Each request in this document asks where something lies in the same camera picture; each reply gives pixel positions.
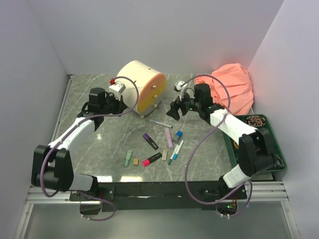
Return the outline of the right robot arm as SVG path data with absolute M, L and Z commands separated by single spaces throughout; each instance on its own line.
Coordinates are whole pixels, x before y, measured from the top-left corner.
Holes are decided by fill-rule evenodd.
M 180 95 L 170 104 L 166 113 L 175 120 L 188 112 L 197 112 L 199 117 L 220 129 L 239 146 L 238 163 L 221 177 L 218 192 L 223 198 L 230 198 L 236 192 L 236 186 L 250 179 L 253 175 L 266 171 L 277 164 L 275 140 L 265 128 L 250 126 L 233 116 L 220 104 L 214 103 L 209 85 L 205 83 L 194 86 L 194 97 L 186 93 L 186 84 L 179 81 L 174 90 Z

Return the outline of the green utility knife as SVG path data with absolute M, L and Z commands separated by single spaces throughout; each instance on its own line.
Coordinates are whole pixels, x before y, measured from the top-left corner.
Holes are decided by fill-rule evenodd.
M 131 162 L 131 159 L 132 159 L 132 155 L 133 155 L 133 152 L 131 150 L 128 150 L 127 154 L 126 154 L 126 157 L 125 157 L 125 163 L 124 163 L 125 167 L 129 166 L 129 164 Z

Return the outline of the brown eraser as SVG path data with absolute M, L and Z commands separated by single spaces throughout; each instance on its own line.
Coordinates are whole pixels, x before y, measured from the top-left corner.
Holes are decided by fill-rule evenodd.
M 134 165 L 138 165 L 138 163 L 139 163 L 139 159 L 138 159 L 138 158 L 135 158 L 134 161 L 133 161 L 133 164 L 134 164 Z

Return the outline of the round cream drawer cabinet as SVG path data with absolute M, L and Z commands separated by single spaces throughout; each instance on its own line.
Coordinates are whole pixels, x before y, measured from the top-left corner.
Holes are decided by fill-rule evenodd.
M 122 93 L 124 103 L 141 117 L 155 110 L 164 97 L 165 75 L 138 60 L 126 64 L 117 76 L 128 77 L 134 82 L 118 79 L 126 86 Z

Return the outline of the speckled beige eraser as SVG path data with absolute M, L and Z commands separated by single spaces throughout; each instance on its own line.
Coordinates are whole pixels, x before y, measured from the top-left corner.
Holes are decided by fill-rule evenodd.
M 166 161 L 166 160 L 167 160 L 167 153 L 168 153 L 167 150 L 163 150 L 163 152 L 162 152 L 162 160 L 163 160 L 163 161 Z

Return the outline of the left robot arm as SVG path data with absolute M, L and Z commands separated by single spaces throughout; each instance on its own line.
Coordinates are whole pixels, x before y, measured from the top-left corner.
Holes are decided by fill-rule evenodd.
M 115 83 L 104 90 L 92 88 L 71 127 L 49 145 L 39 145 L 33 153 L 31 183 L 56 192 L 82 191 L 88 200 L 99 196 L 97 177 L 75 173 L 71 156 L 83 141 L 95 132 L 106 115 L 121 116 L 127 108 L 123 100 L 125 85 Z

